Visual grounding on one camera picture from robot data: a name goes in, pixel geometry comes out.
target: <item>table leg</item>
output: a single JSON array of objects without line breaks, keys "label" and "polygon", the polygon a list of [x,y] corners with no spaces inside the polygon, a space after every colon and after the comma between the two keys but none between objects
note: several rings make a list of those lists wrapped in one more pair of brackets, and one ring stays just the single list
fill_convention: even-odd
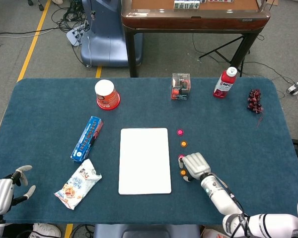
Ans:
[{"label": "table leg", "polygon": [[244,38],[240,43],[235,55],[232,58],[230,66],[238,68],[242,61],[244,60],[249,49],[253,45],[259,33],[247,33],[244,34]]},{"label": "table leg", "polygon": [[136,68],[136,50],[135,50],[135,39],[134,33],[125,31],[126,38],[126,48],[128,55],[128,65],[129,65],[129,74],[131,78],[136,78],[137,68]]}]

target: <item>grapes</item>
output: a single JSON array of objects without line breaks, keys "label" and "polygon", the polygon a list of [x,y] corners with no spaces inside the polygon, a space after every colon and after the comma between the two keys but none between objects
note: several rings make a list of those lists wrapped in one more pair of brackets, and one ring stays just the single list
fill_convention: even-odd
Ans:
[{"label": "grapes", "polygon": [[248,95],[248,106],[247,108],[256,114],[260,114],[262,111],[264,111],[262,105],[259,103],[260,101],[260,90],[259,89],[252,89]]}]

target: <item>bottle label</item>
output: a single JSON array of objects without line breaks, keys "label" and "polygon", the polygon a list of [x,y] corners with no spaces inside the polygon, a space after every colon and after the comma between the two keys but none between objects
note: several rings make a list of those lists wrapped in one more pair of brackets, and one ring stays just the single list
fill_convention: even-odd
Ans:
[{"label": "bottle label", "polygon": [[214,92],[216,92],[216,90],[220,90],[220,91],[225,91],[227,92],[228,90],[230,90],[230,88],[232,87],[232,83],[224,83],[222,80],[222,75],[220,76],[220,79],[218,80],[216,86],[215,86],[215,89],[214,89]]}]

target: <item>blue tablecloth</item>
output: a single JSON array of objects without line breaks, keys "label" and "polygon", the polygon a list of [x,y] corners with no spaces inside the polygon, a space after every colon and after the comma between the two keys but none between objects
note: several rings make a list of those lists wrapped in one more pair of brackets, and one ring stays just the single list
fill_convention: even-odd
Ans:
[{"label": "blue tablecloth", "polygon": [[[170,78],[111,79],[121,104],[103,111],[96,104],[98,79],[24,79],[17,83],[0,128],[0,178],[30,164],[37,189],[5,216],[9,223],[221,224],[197,181],[179,174],[178,155],[201,152],[236,195],[246,213],[297,214],[298,161],[276,89],[265,78],[239,78],[227,98],[212,96],[217,79],[193,78],[188,101],[170,99]],[[246,109],[251,89],[260,88],[264,114]],[[54,196],[77,169],[70,155],[90,116],[104,126],[89,158],[103,175],[74,211]],[[119,195],[120,130],[166,127],[171,194]],[[184,130],[182,137],[176,134]],[[188,146],[182,148],[180,141]],[[28,188],[17,188],[21,195]]]}]

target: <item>blue machine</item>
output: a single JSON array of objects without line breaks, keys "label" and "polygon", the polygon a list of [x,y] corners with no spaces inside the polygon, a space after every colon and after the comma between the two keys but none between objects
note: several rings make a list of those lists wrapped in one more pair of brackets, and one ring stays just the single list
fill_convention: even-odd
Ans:
[{"label": "blue machine", "polygon": [[[90,29],[84,33],[81,59],[91,66],[128,66],[120,0],[82,0]],[[135,35],[136,63],[142,62],[143,33]]]}]

